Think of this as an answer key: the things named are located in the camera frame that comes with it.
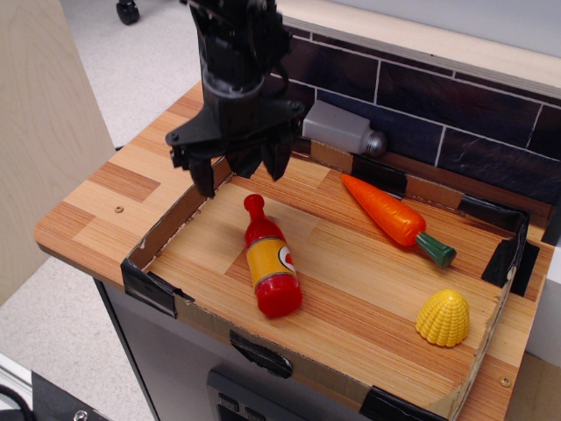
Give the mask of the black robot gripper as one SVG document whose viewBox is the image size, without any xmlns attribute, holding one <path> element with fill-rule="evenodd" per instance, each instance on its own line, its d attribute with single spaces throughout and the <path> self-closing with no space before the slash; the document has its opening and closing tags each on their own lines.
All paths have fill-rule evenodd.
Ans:
<svg viewBox="0 0 561 421">
<path fill-rule="evenodd" d="M 304 107 L 284 96 L 282 59 L 291 34 L 274 1 L 191 1 L 198 36 L 203 107 L 166 136 L 175 167 L 189 170 L 198 192 L 215 196 L 211 160 L 234 171 L 265 165 L 278 181 L 286 171 Z"/>
</svg>

